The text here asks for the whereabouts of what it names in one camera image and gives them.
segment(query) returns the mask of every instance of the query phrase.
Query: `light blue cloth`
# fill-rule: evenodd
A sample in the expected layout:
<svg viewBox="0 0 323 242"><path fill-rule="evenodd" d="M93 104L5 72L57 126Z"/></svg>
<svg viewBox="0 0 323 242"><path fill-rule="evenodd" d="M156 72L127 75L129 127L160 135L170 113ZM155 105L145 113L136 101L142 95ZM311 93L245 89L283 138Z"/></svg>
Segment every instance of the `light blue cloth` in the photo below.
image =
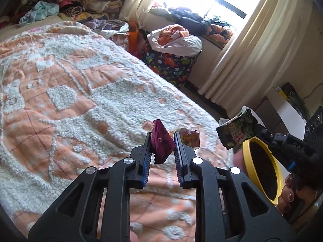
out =
<svg viewBox="0 0 323 242"><path fill-rule="evenodd" d="M25 16L20 18L19 27L31 24L36 21L45 19L47 16L58 15L59 5L55 3L48 3L39 1Z"/></svg>

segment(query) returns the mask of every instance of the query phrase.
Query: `purple object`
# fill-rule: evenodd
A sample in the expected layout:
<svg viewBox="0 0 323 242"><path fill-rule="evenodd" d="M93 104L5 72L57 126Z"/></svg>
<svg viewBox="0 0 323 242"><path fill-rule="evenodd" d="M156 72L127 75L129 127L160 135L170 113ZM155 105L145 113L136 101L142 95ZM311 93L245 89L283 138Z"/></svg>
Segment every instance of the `purple object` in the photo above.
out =
<svg viewBox="0 0 323 242"><path fill-rule="evenodd" d="M165 163L175 147L176 145L163 123L159 119L154 120L154 128L151 131L151 152L155 154L155 164Z"/></svg>

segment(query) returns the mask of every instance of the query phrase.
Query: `wall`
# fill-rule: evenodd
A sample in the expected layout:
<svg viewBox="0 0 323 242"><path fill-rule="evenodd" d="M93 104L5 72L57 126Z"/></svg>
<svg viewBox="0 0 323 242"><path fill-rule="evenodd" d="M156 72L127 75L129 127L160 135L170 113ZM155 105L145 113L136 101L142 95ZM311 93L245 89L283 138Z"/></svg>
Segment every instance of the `wall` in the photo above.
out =
<svg viewBox="0 0 323 242"><path fill-rule="evenodd" d="M301 98L308 96L318 84L323 83L323 37L320 35L320 30L323 30L323 15L313 4L303 41L278 83L282 86L290 82ZM323 105L323 85L304 102L312 115L319 105Z"/></svg>
<svg viewBox="0 0 323 242"><path fill-rule="evenodd" d="M144 22L144 28L148 32L174 24L173 22L167 21L164 17L154 14L147 14ZM190 81L196 87L201 87L203 85L202 75L208 70L212 69L215 59L221 52L221 49L210 43L208 40L205 40L204 38L201 38L201 40L202 52L197 58L197 61L192 69L192 73L188 77L188 81Z"/></svg>

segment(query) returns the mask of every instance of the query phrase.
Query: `orange and white blanket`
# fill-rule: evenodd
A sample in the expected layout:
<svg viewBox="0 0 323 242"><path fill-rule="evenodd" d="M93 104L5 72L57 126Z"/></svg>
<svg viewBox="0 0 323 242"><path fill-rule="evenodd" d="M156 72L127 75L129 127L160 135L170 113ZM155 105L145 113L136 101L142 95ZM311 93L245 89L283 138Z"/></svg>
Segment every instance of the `orange and white blanket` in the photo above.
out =
<svg viewBox="0 0 323 242"><path fill-rule="evenodd" d="M142 145L154 119L169 131L199 127L200 156L232 165L206 111L80 23L6 40L0 66L0 202L25 236L86 167L110 167ZM195 190L179 187L173 155L131 191L130 211L141 242L194 240Z"/></svg>

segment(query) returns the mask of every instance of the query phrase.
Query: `white plastic bag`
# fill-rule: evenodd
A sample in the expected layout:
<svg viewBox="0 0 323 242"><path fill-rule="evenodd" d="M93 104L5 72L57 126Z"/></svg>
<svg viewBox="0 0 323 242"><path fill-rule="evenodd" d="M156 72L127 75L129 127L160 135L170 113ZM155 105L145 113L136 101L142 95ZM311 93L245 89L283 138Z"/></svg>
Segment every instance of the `white plastic bag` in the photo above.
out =
<svg viewBox="0 0 323 242"><path fill-rule="evenodd" d="M169 26L152 31L149 35L147 35L150 46L154 51L189 57L196 56L201 51L202 41L194 35L190 35L189 37L181 37L167 43L164 46L161 46L157 42L159 34L161 31L168 29Z"/></svg>
<svg viewBox="0 0 323 242"><path fill-rule="evenodd" d="M105 39L109 39L110 37L114 36L115 34L126 34L129 31L128 23L124 23L120 30L102 30L96 31L97 34L102 35Z"/></svg>

